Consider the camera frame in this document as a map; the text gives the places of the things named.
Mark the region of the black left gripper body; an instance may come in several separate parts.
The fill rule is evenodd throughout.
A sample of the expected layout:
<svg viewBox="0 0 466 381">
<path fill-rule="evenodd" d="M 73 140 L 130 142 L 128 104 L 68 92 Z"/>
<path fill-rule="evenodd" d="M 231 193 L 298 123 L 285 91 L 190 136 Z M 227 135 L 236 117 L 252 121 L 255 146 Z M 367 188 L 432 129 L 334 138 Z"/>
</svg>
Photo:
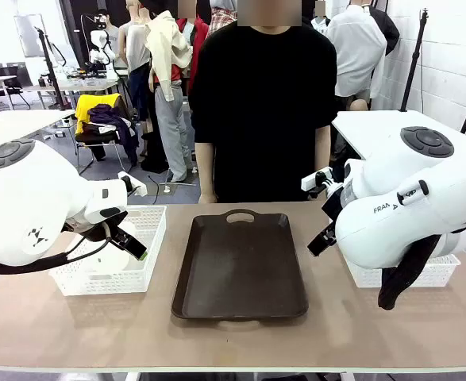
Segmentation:
<svg viewBox="0 0 466 381">
<path fill-rule="evenodd" d="M 106 239 L 106 231 L 102 226 L 105 223 L 112 237 L 115 237 L 118 231 L 118 226 L 128 215 L 127 212 L 121 212 L 112 217 L 108 217 L 106 220 L 99 222 L 98 224 L 78 224 L 74 219 L 70 219 L 64 223 L 64 232 L 76 233 L 87 240 L 92 242 L 104 241 Z"/>
</svg>

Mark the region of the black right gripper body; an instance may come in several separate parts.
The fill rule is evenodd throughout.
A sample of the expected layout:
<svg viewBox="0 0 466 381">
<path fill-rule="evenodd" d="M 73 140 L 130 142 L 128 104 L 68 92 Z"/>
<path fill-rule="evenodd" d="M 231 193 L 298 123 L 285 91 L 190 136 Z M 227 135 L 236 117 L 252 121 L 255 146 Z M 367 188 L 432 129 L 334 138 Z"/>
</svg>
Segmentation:
<svg viewBox="0 0 466 381">
<path fill-rule="evenodd" d="M 342 190 L 335 190 L 330 194 L 322 206 L 323 212 L 331 221 L 336 221 L 340 212 L 343 210 L 341 205 Z"/>
</svg>

